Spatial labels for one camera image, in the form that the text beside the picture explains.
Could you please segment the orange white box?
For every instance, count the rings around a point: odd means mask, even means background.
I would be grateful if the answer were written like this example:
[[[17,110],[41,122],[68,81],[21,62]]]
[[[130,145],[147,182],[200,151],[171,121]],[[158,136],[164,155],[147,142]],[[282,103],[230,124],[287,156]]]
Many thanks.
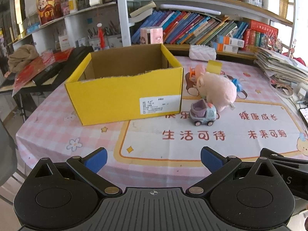
[[[244,45],[245,45],[244,40],[222,36],[222,35],[217,36],[217,43],[236,46],[238,48],[244,48]]]
[[[219,52],[237,53],[238,47],[223,43],[211,42],[210,46]]]

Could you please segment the pink cylindrical pen holder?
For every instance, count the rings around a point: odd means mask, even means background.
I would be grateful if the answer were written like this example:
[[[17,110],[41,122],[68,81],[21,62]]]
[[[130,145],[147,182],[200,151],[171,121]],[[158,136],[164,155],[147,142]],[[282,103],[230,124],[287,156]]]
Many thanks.
[[[163,44],[162,27],[143,27],[140,33],[141,44]]]

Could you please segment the yellow tape roll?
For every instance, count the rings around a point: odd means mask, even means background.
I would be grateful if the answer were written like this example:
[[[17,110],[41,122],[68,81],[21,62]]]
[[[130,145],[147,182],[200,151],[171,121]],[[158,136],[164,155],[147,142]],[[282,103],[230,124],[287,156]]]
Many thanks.
[[[206,71],[212,74],[221,74],[222,63],[216,60],[209,60],[207,63]]]

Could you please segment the red thick dictionary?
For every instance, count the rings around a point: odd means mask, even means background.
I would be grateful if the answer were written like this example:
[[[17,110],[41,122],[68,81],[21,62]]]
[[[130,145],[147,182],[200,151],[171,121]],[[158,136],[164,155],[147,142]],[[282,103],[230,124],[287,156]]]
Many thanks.
[[[269,24],[262,23],[260,21],[248,20],[249,29],[254,30],[256,32],[264,33],[269,36],[278,36],[278,29],[270,26]]]

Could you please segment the orange white box lower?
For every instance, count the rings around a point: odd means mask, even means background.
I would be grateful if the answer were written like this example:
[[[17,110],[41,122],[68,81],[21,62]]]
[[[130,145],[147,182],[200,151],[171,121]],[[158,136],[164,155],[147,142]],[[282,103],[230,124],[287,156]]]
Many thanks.
[[[210,46],[219,52],[237,53],[238,47],[223,43],[211,42]]]

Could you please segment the white quilted handbag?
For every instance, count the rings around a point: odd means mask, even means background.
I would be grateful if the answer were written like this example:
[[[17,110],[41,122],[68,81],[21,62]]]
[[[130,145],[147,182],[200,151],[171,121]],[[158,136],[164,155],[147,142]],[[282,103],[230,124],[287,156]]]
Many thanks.
[[[216,60],[216,50],[205,45],[190,45],[189,58],[192,60],[200,60],[207,62],[209,60]]]

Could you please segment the brown folded cloth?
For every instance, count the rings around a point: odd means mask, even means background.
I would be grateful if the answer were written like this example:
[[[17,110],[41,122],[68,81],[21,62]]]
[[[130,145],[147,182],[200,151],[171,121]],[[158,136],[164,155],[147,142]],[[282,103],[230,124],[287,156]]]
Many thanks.
[[[30,62],[39,57],[36,48],[31,44],[25,44],[8,57],[8,66],[11,73],[21,72]]]

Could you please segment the black keyboard case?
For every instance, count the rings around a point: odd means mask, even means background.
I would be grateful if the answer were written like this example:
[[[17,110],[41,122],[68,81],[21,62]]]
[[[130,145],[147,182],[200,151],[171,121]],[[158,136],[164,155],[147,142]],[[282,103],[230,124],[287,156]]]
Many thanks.
[[[62,62],[55,62],[33,78],[33,82],[38,87],[49,86],[51,90],[61,85],[84,60],[84,58],[93,51],[91,46],[82,46],[74,48],[68,59]]]

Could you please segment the orange white box upper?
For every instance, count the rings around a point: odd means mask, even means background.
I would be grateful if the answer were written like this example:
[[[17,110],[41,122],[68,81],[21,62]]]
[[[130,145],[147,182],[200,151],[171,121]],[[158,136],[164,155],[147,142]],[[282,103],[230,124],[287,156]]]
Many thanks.
[[[244,45],[245,45],[244,40],[222,36],[222,35],[217,36],[217,43],[236,46],[238,48],[244,48]]]

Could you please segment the fortune god figure box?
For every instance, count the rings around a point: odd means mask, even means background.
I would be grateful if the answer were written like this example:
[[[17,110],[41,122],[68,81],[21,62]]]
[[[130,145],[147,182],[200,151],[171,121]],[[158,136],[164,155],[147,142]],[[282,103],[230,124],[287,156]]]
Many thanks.
[[[41,25],[63,16],[61,3],[62,0],[37,0],[36,6]]]

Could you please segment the pink plush pig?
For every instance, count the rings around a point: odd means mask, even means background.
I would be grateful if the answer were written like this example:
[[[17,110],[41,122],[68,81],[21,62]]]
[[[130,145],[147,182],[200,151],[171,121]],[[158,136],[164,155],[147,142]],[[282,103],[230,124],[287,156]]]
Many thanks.
[[[198,77],[196,86],[200,96],[213,104],[217,112],[233,105],[237,97],[234,83],[222,75],[206,72]]]

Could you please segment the red plastic bag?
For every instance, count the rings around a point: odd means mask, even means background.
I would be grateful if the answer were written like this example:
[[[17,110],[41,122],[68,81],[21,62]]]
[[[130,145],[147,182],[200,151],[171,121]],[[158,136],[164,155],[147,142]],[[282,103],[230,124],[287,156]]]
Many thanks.
[[[12,96],[15,96],[24,85],[52,64],[68,60],[73,49],[74,48],[69,48],[57,53],[45,51],[41,56],[32,60],[21,72],[17,73],[13,85]]]

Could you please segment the pink handheld fan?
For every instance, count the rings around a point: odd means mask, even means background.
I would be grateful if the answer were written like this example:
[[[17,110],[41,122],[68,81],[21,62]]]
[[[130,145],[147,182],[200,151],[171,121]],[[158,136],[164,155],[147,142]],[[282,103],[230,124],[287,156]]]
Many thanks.
[[[206,68],[203,64],[198,64],[194,68],[189,68],[189,80],[196,82],[197,79],[206,73]]]

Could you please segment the wooden bookshelf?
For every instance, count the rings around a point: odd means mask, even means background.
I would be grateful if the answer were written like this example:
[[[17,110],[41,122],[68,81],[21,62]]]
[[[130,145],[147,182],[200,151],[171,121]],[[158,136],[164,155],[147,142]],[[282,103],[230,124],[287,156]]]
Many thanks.
[[[177,4],[183,6],[193,6],[221,12],[222,15],[238,15],[248,19],[254,19],[263,23],[276,22],[291,29],[295,28],[295,20],[287,20],[269,10],[244,3],[239,0],[117,0],[120,18],[121,36],[124,46],[133,44],[134,31],[137,26],[129,22],[128,9],[136,8],[145,2],[154,1],[157,7],[160,4]]]

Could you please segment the purple toy truck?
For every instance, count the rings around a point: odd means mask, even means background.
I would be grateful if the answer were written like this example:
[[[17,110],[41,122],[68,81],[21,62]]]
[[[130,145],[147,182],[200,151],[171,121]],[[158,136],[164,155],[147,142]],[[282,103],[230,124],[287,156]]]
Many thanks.
[[[213,104],[200,99],[191,104],[189,117],[195,126],[212,126],[217,119],[217,110]]]

